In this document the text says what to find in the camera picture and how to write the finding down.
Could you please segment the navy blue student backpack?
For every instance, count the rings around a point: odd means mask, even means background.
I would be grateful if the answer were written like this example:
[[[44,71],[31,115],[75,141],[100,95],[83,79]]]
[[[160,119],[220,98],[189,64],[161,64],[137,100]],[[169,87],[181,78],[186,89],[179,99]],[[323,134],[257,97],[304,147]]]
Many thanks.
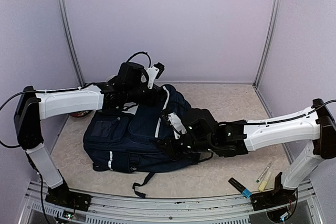
[[[163,140],[175,139],[175,126],[167,126],[162,112],[183,116],[190,103],[170,84],[161,88],[155,105],[139,104],[133,113],[110,109],[96,112],[83,137],[83,148],[96,172],[111,170],[131,174],[145,172],[146,185],[157,173],[168,173],[203,162],[199,153],[182,154],[171,159],[160,148]]]

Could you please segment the black blue highlighter marker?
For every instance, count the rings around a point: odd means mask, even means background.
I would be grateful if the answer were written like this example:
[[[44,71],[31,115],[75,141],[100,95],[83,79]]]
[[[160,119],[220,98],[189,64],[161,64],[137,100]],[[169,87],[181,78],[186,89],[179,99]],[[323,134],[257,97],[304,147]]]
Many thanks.
[[[228,182],[236,189],[238,190],[244,197],[250,198],[251,192],[240,182],[238,182],[236,179],[231,177]]]

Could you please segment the white green-tip pen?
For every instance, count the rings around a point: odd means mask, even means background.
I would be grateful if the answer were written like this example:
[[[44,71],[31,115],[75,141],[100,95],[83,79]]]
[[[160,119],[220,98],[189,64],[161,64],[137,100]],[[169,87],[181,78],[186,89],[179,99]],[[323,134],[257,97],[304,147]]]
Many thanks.
[[[258,178],[256,179],[256,183],[261,182],[261,180],[264,178],[264,176],[266,175],[266,173],[269,171],[270,167],[272,165],[272,162],[270,162],[265,169],[261,172],[261,174],[258,176]]]

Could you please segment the yellow highlighter marker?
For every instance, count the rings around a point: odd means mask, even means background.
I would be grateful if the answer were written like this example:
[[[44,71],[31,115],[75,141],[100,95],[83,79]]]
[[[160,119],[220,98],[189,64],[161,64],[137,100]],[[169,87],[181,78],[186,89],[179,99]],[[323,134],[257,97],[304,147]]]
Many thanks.
[[[260,182],[260,185],[258,187],[258,190],[260,192],[263,192],[270,180],[270,177],[271,177],[271,171],[268,171],[265,176],[263,177],[262,181]]]

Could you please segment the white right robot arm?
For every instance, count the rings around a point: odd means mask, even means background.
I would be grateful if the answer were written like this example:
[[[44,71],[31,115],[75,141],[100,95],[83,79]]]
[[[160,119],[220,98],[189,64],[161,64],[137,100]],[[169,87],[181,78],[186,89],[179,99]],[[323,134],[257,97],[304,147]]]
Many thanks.
[[[171,159],[212,152],[220,157],[246,155],[271,145],[306,140],[301,154],[275,177],[274,189],[250,196],[255,211],[296,200],[299,184],[324,160],[335,158],[335,119],[328,104],[314,99],[299,112],[264,120],[217,122],[209,110],[193,108],[183,116],[162,112],[174,135],[158,141]]]

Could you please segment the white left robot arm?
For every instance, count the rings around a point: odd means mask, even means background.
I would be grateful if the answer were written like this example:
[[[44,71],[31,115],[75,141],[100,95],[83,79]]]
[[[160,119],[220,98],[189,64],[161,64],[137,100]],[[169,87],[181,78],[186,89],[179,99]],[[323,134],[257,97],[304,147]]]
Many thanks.
[[[88,211],[91,196],[69,189],[44,145],[40,122],[63,114],[122,108],[126,103],[149,101],[158,92],[154,82],[164,69],[159,62],[147,68],[124,62],[108,82],[60,90],[35,90],[27,86],[12,96],[20,98],[14,114],[17,147],[25,151],[30,165],[47,185],[47,195],[41,197],[42,201],[73,211]]]

